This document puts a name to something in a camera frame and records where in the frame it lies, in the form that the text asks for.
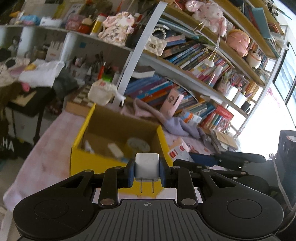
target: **pink piggy bank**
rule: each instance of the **pink piggy bank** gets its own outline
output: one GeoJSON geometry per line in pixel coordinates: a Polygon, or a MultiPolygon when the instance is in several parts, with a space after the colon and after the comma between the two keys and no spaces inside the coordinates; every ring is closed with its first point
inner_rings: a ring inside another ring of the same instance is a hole
{"type": "Polygon", "coordinates": [[[231,30],[227,36],[227,44],[237,51],[241,57],[248,55],[249,43],[249,36],[239,29],[231,30]]]}

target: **stuffed animal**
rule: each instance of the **stuffed animal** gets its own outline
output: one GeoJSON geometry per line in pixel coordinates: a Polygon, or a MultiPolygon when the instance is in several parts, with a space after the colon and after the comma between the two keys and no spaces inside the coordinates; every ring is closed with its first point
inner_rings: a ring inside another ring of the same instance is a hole
{"type": "Polygon", "coordinates": [[[237,51],[241,57],[247,56],[249,43],[249,36],[239,29],[231,30],[228,33],[227,44],[237,51]]]}
{"type": "Polygon", "coordinates": [[[257,69],[261,64],[261,56],[258,51],[250,51],[247,56],[247,62],[253,69],[257,69]]]}
{"type": "Polygon", "coordinates": [[[98,37],[104,42],[117,46],[125,46],[126,38],[133,33],[134,17],[129,12],[120,12],[115,16],[108,16],[103,22],[103,31],[98,37]]]}
{"type": "Polygon", "coordinates": [[[216,3],[188,1],[186,3],[186,9],[193,12],[194,14],[192,16],[208,27],[213,33],[217,33],[222,37],[226,34],[226,18],[216,3]]]}

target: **pink phone box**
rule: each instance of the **pink phone box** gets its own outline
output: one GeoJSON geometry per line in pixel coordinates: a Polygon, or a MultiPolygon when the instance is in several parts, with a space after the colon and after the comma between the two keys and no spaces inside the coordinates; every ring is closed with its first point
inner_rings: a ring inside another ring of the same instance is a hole
{"type": "Polygon", "coordinates": [[[173,117],[173,115],[175,114],[175,111],[177,110],[183,98],[184,98],[183,94],[181,94],[176,89],[172,89],[168,94],[168,97],[163,103],[162,107],[160,108],[160,112],[166,118],[173,117]]]}

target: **desk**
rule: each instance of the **desk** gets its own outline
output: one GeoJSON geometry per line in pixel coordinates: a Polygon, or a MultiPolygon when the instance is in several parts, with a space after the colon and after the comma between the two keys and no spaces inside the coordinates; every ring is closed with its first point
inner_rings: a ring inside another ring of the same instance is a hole
{"type": "Polygon", "coordinates": [[[35,131],[35,136],[33,138],[34,145],[40,139],[40,126],[43,118],[43,112],[45,106],[53,100],[55,97],[55,92],[52,88],[49,87],[37,87],[33,89],[36,91],[36,94],[32,97],[32,99],[25,105],[20,106],[18,104],[8,102],[7,107],[12,110],[12,121],[13,121],[13,130],[16,136],[15,130],[15,120],[13,111],[18,111],[26,116],[34,117],[38,114],[37,126],[35,131]]]}

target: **yellow box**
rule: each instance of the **yellow box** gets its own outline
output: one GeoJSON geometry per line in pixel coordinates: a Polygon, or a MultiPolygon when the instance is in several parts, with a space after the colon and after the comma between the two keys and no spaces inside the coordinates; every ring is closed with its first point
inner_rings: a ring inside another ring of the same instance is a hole
{"type": "MultiPolygon", "coordinates": [[[[125,167],[126,163],[112,158],[107,151],[107,145],[116,143],[123,151],[126,141],[130,137],[137,137],[146,141],[150,145],[151,153],[158,153],[160,157],[166,159],[169,166],[173,166],[173,161],[168,155],[169,148],[160,125],[147,120],[121,115],[108,108],[94,105],[72,146],[70,175],[72,176],[86,169],[92,169],[95,173],[104,173],[106,169],[111,167],[125,167]],[[84,142],[86,140],[90,143],[95,154],[84,151],[84,142]]],[[[121,188],[119,192],[155,198],[162,189],[161,182],[155,182],[154,193],[152,193],[151,183],[143,182],[143,192],[141,194],[140,183],[134,181],[132,188],[121,188]]]]}

